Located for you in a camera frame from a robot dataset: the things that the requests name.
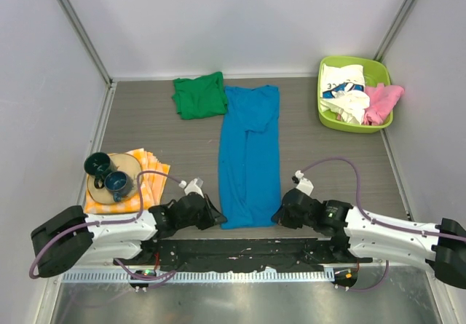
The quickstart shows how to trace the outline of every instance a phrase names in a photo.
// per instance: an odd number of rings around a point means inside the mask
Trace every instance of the wooden plate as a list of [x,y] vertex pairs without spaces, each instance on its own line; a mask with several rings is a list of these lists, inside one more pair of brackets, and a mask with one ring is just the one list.
[[[141,164],[131,154],[109,154],[109,156],[114,162],[118,171],[125,172],[133,179],[133,189],[126,197],[123,197],[122,202],[124,202],[128,199],[131,199],[138,190],[136,185],[136,176],[142,171]],[[102,189],[97,189],[94,187],[94,178],[91,176],[87,176],[87,190],[89,191],[90,196],[100,204],[116,204],[112,193],[107,191],[105,187]]]

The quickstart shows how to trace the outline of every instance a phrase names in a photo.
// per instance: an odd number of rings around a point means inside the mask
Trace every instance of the plastic basket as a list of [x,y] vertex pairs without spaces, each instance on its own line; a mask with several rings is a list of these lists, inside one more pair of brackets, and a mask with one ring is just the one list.
[[349,133],[375,133],[383,128],[386,128],[392,123],[393,111],[385,119],[382,125],[355,125],[341,122],[336,119],[337,114],[332,111],[322,111],[320,109],[320,78],[322,77],[323,65],[330,67],[345,67],[351,64],[360,64],[364,67],[364,79],[366,86],[377,86],[383,82],[385,85],[390,85],[390,76],[388,70],[383,64],[375,60],[367,60],[365,58],[347,57],[347,56],[328,56],[320,62],[319,79],[317,84],[317,108],[319,110],[319,119],[326,127],[331,129],[346,131]]

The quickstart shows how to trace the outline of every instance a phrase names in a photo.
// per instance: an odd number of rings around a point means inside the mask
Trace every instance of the folded green shirt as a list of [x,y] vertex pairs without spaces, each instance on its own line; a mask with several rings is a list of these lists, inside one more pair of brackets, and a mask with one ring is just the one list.
[[224,75],[218,71],[196,79],[173,80],[176,111],[182,119],[200,119],[226,113],[228,100],[224,91]]

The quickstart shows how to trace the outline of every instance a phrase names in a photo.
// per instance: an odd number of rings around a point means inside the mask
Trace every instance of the white cloth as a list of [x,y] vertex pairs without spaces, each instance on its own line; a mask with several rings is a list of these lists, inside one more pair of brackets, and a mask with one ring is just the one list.
[[338,91],[335,98],[321,98],[322,111],[330,109],[333,113],[341,115],[341,120],[350,124],[361,125],[364,121],[364,110],[369,107],[369,96],[364,92]]
[[352,64],[338,68],[323,65],[320,77],[320,97],[323,97],[323,93],[328,91],[331,91],[332,94],[338,91],[364,91],[365,86],[363,66]]

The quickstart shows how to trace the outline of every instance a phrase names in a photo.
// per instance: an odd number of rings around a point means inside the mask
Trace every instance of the pink towel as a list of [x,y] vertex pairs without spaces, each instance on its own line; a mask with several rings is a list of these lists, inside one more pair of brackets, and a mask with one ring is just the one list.
[[401,86],[380,83],[377,87],[366,86],[364,92],[371,99],[371,105],[366,108],[363,124],[382,125],[405,90]]

